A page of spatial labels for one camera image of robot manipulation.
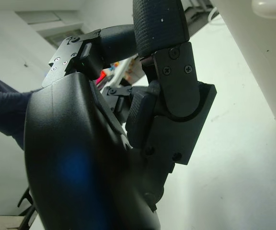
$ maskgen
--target person's arm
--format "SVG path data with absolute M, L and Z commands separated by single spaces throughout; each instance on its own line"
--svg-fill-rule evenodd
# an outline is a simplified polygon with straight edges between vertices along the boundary
M 24 112 L 33 92 L 20 93 L 0 81 L 0 114 Z
M 0 92 L 0 114 L 26 111 L 32 92 Z

